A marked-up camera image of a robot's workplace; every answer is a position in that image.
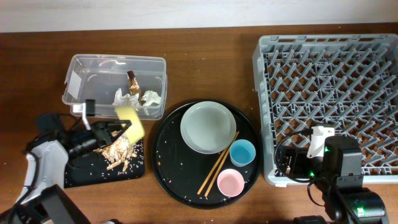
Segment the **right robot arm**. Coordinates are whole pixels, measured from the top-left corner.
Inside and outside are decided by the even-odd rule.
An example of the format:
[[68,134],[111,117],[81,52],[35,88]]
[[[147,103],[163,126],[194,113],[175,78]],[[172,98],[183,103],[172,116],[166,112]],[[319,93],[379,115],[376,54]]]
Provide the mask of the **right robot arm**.
[[357,140],[346,136],[327,137],[321,145],[323,157],[308,158],[306,148],[276,146],[277,170],[294,182],[307,184],[322,193],[321,206],[335,223],[389,223],[382,198],[363,186],[362,155]]

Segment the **blue cup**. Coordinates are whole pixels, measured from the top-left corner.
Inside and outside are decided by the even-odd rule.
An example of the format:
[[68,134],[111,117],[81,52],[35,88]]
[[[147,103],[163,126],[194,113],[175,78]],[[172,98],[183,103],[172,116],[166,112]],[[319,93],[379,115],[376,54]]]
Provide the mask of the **blue cup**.
[[245,139],[236,140],[232,143],[229,156],[231,162],[237,167],[243,167],[250,164],[256,157],[256,148]]

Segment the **gold foil wrapper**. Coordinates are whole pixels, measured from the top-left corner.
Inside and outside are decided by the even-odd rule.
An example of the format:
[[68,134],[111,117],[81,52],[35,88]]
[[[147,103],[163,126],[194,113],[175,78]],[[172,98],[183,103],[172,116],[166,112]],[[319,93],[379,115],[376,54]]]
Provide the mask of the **gold foil wrapper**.
[[129,78],[129,91],[132,96],[137,98],[138,103],[141,102],[142,91],[132,70],[127,72]]

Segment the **yellow bowl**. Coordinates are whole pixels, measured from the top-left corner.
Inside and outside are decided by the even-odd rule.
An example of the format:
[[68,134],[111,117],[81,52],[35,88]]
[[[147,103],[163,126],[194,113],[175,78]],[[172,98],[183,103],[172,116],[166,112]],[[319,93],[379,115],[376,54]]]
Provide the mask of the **yellow bowl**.
[[144,127],[136,110],[130,106],[117,106],[115,112],[119,120],[128,120],[131,125],[126,130],[126,136],[131,144],[138,142],[145,135]]

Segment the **white tissue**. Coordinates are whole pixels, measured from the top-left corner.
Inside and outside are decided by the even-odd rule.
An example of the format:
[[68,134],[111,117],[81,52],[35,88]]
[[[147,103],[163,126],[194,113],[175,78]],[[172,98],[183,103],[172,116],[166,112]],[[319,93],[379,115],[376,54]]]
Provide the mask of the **white tissue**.
[[118,88],[114,96],[113,106],[131,106],[136,111],[144,112],[149,115],[148,106],[160,105],[161,97],[157,92],[147,90],[142,96],[139,93],[130,95],[129,93],[122,95],[122,90]]

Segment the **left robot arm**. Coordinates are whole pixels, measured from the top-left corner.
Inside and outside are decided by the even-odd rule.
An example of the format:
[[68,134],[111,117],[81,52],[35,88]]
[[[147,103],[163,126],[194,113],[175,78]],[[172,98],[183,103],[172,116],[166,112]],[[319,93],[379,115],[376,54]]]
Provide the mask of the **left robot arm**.
[[1,223],[88,223],[63,190],[65,167],[71,159],[111,145],[131,121],[98,121],[77,131],[65,129],[60,114],[47,113],[36,124],[39,135],[23,150],[28,168],[22,192],[1,214]]

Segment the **food scraps and rice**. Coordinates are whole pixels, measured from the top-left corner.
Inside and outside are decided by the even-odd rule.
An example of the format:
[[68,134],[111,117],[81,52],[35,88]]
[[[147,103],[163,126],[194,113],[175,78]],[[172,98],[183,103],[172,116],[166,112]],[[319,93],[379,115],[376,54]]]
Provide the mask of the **food scraps and rice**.
[[126,133],[118,137],[111,145],[97,148],[94,152],[105,158],[108,163],[107,170],[123,165],[122,172],[127,171],[129,160],[132,157],[137,157],[134,152],[134,144],[130,142]]

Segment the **grey plate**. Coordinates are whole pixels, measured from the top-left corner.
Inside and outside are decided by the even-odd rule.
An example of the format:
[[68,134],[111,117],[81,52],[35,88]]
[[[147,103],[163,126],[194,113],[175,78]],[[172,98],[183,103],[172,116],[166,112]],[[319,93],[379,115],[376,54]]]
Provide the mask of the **grey plate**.
[[226,106],[215,101],[201,101],[184,112],[180,132],[189,148],[201,154],[215,154],[232,143],[237,125]]

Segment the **pink cup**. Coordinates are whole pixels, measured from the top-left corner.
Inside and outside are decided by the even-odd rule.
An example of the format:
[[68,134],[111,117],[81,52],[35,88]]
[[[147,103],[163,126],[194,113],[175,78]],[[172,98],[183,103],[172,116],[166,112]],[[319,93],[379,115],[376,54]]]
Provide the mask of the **pink cup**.
[[217,178],[219,191],[227,197],[238,196],[243,191],[244,184],[243,176],[235,169],[225,169]]

